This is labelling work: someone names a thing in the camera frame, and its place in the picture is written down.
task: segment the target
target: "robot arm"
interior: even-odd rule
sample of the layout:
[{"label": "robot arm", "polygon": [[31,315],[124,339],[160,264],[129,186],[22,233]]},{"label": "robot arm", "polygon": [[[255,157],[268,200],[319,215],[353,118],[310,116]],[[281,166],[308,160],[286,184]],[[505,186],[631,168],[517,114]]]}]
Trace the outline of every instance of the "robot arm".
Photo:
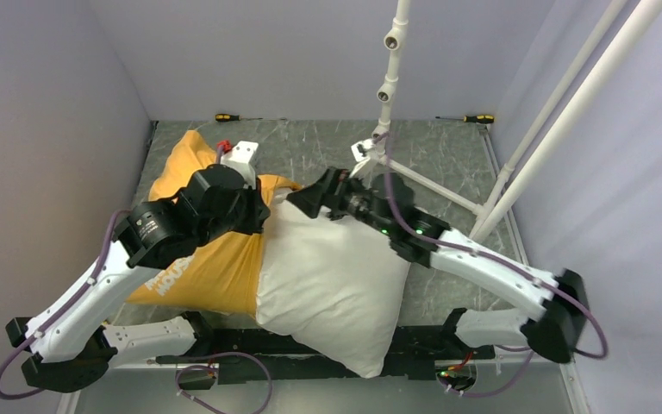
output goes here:
[{"label": "robot arm", "polygon": [[[253,169],[257,146],[241,141],[221,164],[195,172],[174,196],[137,205],[116,225],[106,257],[40,315],[9,322],[6,330],[14,347],[30,341],[26,350],[31,356],[22,365],[29,385],[73,392],[109,367],[206,351],[200,348],[206,348],[210,328],[192,314],[125,327],[103,321],[141,284],[196,248],[228,231],[262,231],[270,211]],[[65,306],[59,318],[46,323]]]},{"label": "robot arm", "polygon": [[[394,217],[381,175],[366,188],[348,170],[329,168],[316,183],[289,194],[287,200],[311,218],[318,216],[322,206],[330,209],[331,219],[352,216],[387,235],[390,247],[403,259],[468,279],[514,306],[513,310],[485,312],[453,310],[443,325],[443,335],[459,348],[526,345],[550,361],[571,361],[586,318],[544,286],[566,292],[586,308],[578,274],[565,270],[557,276],[513,262],[417,209],[414,192],[396,174],[392,174],[391,188],[402,218],[424,240],[411,235]],[[532,279],[524,279],[522,274]]]}]

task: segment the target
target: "white wall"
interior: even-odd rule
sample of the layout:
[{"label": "white wall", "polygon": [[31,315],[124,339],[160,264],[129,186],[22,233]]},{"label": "white wall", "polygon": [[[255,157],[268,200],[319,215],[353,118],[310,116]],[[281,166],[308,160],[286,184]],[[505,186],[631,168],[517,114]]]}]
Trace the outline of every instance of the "white wall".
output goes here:
[{"label": "white wall", "polygon": [[[548,54],[536,76],[557,78],[569,63],[565,54]],[[552,86],[534,82],[518,114],[533,117]],[[499,160],[528,126],[511,127],[516,116],[494,134]],[[535,265],[585,277],[608,334],[609,359],[578,360],[593,412],[662,413],[662,15],[523,193],[515,215]],[[597,349],[593,332],[582,346]]]},{"label": "white wall", "polygon": [[[96,256],[110,212],[131,199],[148,131],[84,2],[0,1],[0,362],[4,325],[42,311]],[[19,365],[8,392],[27,389]],[[0,401],[0,413],[54,412],[57,401]]]},{"label": "white wall", "polygon": [[[396,118],[497,109],[554,0],[413,1]],[[91,0],[152,119],[376,119],[396,0]]]}]

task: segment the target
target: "white pillow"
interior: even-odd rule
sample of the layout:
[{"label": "white pillow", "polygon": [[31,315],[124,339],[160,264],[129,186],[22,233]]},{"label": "white pillow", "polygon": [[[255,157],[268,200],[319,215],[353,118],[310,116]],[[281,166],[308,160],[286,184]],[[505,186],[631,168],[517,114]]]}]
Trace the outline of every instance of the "white pillow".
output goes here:
[{"label": "white pillow", "polygon": [[379,375],[397,326],[409,263],[347,216],[306,217],[280,192],[265,222],[257,322],[363,378]]}]

